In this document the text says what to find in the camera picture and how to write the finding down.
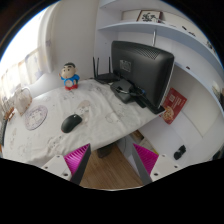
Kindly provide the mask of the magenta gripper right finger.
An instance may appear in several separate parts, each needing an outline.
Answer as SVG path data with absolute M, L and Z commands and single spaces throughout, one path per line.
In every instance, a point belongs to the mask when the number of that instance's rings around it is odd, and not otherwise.
M 132 156 L 144 185 L 148 185 L 181 169 L 166 154 L 157 155 L 137 144 L 132 147 Z

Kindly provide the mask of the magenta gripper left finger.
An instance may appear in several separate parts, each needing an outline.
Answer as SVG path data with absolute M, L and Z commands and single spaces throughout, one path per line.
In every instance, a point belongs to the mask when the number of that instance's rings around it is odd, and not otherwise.
M 54 156 L 42 166 L 42 169 L 79 185 L 90 155 L 91 146 L 86 144 L 65 156 Z

